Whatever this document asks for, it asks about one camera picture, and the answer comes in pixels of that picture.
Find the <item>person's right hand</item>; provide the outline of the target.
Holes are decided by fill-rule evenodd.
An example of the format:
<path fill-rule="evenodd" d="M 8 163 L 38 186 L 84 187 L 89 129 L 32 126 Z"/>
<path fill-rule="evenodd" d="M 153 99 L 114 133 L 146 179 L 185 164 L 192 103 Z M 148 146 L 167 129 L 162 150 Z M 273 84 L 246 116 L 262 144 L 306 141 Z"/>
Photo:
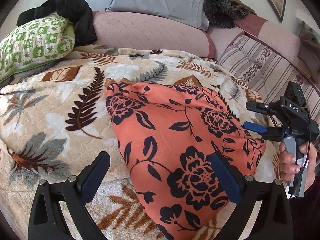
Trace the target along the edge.
<path fill-rule="evenodd" d="M 279 161 L 281 179 L 283 181 L 290 181 L 295 177 L 300 170 L 300 167 L 296 165 L 296 158 L 294 155 L 289 154 L 285 151 L 284 143 L 279 145 Z M 309 156 L 308 173 L 305 182 L 305 192 L 315 181 L 315 168 L 317 161 L 317 150 L 311 142 L 306 142 L 300 146 L 300 151 Z"/>

